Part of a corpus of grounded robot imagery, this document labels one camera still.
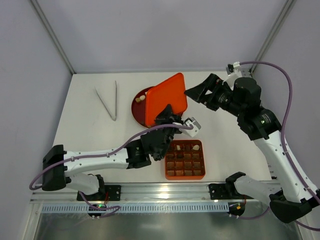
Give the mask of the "orange box lid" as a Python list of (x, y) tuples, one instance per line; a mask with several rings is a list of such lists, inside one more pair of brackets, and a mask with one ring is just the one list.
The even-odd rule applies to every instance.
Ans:
[(171, 105), (175, 115), (183, 114), (188, 108), (184, 75), (179, 72), (147, 91), (145, 99), (145, 125), (153, 127), (156, 117)]

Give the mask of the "metal tweezers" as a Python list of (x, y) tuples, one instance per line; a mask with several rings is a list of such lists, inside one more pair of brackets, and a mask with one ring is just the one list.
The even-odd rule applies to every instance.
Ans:
[(94, 92), (106, 113), (113, 122), (118, 119), (118, 83), (115, 80), (111, 89), (95, 87)]

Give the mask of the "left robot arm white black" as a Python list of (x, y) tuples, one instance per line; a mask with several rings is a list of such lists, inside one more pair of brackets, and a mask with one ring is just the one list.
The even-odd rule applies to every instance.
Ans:
[(42, 161), (43, 191), (58, 191), (66, 187), (87, 196), (100, 193), (103, 177), (89, 174), (104, 169), (131, 170), (151, 165), (151, 160), (162, 160), (171, 141), (182, 130), (190, 130), (171, 105), (156, 117), (156, 125), (135, 134), (118, 148), (87, 152), (65, 150), (62, 144), (53, 146)]

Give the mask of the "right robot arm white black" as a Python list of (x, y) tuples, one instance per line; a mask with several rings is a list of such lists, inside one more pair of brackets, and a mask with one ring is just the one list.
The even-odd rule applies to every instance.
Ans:
[(272, 188), (237, 172), (225, 180), (228, 194), (256, 199), (269, 206), (280, 221), (291, 223), (319, 206), (316, 198), (320, 190), (300, 166), (291, 166), (286, 156), (290, 148), (281, 140), (282, 126), (271, 110), (261, 106), (261, 92), (253, 78), (239, 77), (230, 87), (227, 81), (211, 73), (202, 83), (184, 93), (212, 111), (223, 109), (234, 115), (240, 129), (263, 153), (280, 183), (279, 187)]

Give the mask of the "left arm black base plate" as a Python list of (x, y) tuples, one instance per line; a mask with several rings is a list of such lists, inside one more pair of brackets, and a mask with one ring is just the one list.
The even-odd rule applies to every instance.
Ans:
[(121, 185), (112, 184), (93, 184), (93, 186), (81, 187), (84, 190), (82, 193), (87, 201), (120, 201), (121, 200)]

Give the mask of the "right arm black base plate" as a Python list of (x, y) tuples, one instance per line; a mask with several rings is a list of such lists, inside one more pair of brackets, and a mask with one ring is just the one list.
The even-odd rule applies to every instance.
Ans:
[(211, 200), (244, 200), (233, 183), (211, 183), (208, 185)]

